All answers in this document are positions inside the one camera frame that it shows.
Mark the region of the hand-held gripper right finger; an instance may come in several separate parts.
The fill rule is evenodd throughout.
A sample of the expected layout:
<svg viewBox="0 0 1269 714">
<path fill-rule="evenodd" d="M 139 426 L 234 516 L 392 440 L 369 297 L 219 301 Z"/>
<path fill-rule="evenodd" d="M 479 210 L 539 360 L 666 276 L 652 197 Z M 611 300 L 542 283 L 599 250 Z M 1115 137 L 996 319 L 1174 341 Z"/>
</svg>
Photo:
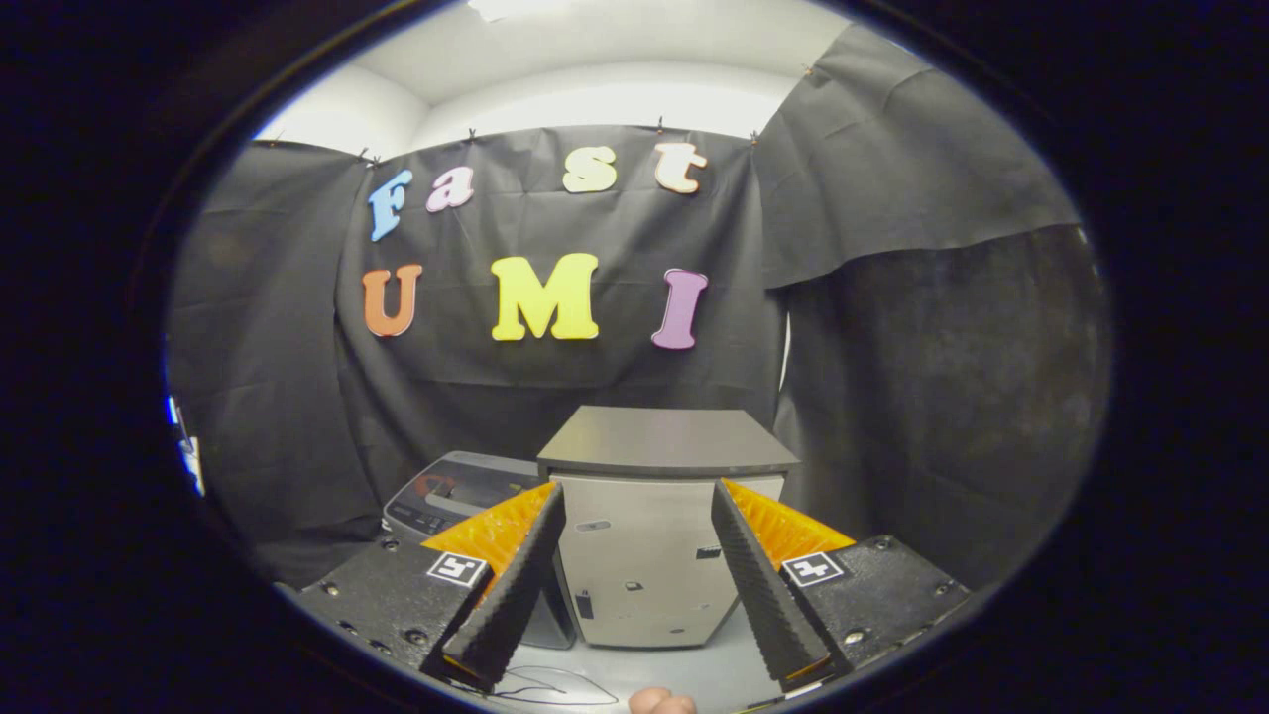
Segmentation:
<svg viewBox="0 0 1269 714">
<path fill-rule="evenodd" d="M 718 479 L 709 515 L 766 673 L 786 692 L 874 665 L 970 601 L 961 580 L 897 536 L 846 536 L 736 479 Z"/>
</svg>

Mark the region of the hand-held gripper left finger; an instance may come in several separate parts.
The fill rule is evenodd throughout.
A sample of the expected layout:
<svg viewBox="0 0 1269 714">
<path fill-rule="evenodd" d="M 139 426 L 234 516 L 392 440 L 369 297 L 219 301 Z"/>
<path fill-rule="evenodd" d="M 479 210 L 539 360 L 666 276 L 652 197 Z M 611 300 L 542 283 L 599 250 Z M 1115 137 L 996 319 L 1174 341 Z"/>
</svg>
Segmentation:
<svg viewBox="0 0 1269 714">
<path fill-rule="evenodd" d="M 437 535 L 385 534 L 294 602 L 372 654 L 490 692 L 551 578 L 565 520 L 558 484 L 538 484 Z"/>
</svg>

